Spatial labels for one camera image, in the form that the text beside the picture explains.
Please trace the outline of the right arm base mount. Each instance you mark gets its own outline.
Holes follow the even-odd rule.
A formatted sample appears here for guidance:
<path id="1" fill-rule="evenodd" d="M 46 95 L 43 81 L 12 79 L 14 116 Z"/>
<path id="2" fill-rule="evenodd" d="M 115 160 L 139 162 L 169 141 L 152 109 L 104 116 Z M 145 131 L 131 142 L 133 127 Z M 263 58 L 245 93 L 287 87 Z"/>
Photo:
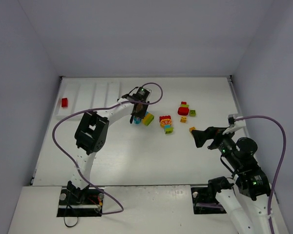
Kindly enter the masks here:
<path id="1" fill-rule="evenodd" d="M 225 214 L 226 211 L 220 206 L 215 198 L 209 195 L 207 187 L 191 187 L 193 213 L 195 215 Z"/>

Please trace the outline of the green square lego brick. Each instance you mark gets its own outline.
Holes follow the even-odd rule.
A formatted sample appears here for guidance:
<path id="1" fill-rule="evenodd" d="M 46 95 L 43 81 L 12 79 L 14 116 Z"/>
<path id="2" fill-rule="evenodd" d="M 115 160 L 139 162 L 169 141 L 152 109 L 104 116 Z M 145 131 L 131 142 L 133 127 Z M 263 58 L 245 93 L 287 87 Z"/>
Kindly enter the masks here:
<path id="1" fill-rule="evenodd" d="M 190 110 L 189 115 L 191 117 L 195 117 L 196 116 L 196 111 L 195 110 Z"/>

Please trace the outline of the yellow face lego cube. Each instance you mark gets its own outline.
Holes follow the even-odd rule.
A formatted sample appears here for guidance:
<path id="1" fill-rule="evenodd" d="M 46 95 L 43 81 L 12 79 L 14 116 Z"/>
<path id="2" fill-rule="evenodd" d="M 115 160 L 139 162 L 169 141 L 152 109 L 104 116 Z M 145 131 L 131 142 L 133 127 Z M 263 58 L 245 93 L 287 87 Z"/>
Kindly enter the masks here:
<path id="1" fill-rule="evenodd" d="M 181 121 L 182 123 L 186 123 L 186 121 L 187 121 L 187 117 L 181 117 L 180 121 Z"/>

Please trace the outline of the green long lego brick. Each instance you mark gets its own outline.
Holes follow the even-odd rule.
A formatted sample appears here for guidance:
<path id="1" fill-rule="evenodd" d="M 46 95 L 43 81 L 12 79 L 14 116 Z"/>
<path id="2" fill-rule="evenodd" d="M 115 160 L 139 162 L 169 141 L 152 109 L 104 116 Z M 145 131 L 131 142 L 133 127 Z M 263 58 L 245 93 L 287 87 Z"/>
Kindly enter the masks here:
<path id="1" fill-rule="evenodd" d="M 149 124 L 151 124 L 153 122 L 154 118 L 153 119 L 149 119 L 147 121 L 143 121 L 142 119 L 142 123 L 145 125 L 145 126 L 148 126 Z"/>

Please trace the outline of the blue printed round lego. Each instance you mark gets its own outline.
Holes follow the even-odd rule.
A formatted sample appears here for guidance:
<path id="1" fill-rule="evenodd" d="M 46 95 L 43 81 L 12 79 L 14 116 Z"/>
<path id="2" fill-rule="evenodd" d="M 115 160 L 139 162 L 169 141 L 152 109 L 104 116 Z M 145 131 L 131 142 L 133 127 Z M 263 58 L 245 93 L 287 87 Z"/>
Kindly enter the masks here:
<path id="1" fill-rule="evenodd" d="M 133 122 L 134 122 L 135 124 L 140 124 L 141 121 L 142 121 L 142 119 L 139 118 L 139 117 L 134 117 L 134 118 L 133 118 Z"/>

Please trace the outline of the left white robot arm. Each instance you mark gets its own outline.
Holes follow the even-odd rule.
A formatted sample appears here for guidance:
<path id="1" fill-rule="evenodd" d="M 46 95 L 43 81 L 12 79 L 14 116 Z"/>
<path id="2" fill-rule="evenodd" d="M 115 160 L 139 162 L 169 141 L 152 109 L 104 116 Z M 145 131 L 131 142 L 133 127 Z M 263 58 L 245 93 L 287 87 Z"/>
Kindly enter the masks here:
<path id="1" fill-rule="evenodd" d="M 106 142 L 109 126 L 125 116 L 139 118 L 144 124 L 151 123 L 154 117 L 147 112 L 148 106 L 148 102 L 121 99 L 112 107 L 89 109 L 82 113 L 74 138 L 77 148 L 84 150 L 84 155 L 73 160 L 77 172 L 68 182 L 68 189 L 79 193 L 88 190 L 93 161 Z M 157 132 L 136 132 L 132 137 L 111 143 L 113 155 L 126 149 L 125 155 L 136 160 L 120 186 L 205 184 L 208 167 L 190 151 L 186 142 L 187 138 L 176 134 L 172 139 L 164 139 Z"/>

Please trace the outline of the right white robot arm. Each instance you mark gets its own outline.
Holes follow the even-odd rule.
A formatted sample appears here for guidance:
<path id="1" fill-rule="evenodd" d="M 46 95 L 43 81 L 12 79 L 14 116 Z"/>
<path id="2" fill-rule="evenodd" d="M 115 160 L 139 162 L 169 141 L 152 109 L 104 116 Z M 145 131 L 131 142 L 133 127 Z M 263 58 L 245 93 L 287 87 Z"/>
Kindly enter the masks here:
<path id="1" fill-rule="evenodd" d="M 193 207 L 225 210 L 240 234 L 269 234 L 267 203 L 271 188 L 254 158 L 256 142 L 248 137 L 233 141 L 234 131 L 228 128 L 208 127 L 204 131 L 191 130 L 191 134 L 198 148 L 212 141 L 208 149 L 219 150 L 221 162 L 232 176 L 213 178 L 206 187 L 193 188 Z"/>

